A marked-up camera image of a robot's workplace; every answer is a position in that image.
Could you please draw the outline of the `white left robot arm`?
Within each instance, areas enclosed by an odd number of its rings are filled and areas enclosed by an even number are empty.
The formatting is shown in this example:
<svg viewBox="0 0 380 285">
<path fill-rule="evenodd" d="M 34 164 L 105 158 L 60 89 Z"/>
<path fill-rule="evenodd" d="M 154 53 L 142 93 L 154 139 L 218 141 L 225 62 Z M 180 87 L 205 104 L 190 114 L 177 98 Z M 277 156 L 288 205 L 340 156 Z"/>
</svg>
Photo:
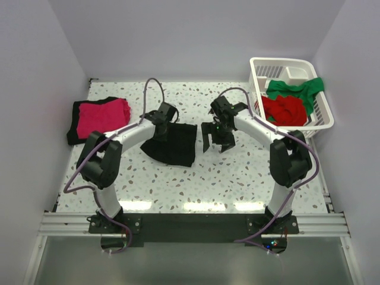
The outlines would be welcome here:
<svg viewBox="0 0 380 285">
<path fill-rule="evenodd" d="M 96 214 L 87 219 L 92 227 L 110 233 L 121 230 L 124 213 L 117 198 L 115 180 L 122 154 L 149 139 L 164 141 L 173 118 L 179 118 L 179 111 L 163 102 L 157 110 L 143 113 L 135 123 L 107 133 L 94 131 L 87 138 L 77 170 L 88 182 L 98 207 Z"/>
</svg>

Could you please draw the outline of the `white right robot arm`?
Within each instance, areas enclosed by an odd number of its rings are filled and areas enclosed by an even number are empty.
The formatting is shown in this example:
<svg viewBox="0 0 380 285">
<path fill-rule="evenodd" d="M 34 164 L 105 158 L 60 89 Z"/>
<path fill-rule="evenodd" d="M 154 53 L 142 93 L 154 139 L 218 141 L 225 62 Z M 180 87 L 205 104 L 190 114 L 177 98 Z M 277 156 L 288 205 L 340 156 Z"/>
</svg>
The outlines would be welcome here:
<svg viewBox="0 0 380 285">
<path fill-rule="evenodd" d="M 262 143 L 269 151 L 270 175 L 274 180 L 272 197 L 265 207 L 264 224 L 259 234 L 268 230 L 278 233 L 292 214 L 297 183 L 312 169 L 310 148 L 300 131 L 285 132 L 250 113 L 247 104 L 231 104 L 220 96 L 210 104 L 212 122 L 201 124 L 203 151 L 210 144 L 219 145 L 220 152 L 233 148 L 235 131 L 241 131 Z"/>
</svg>

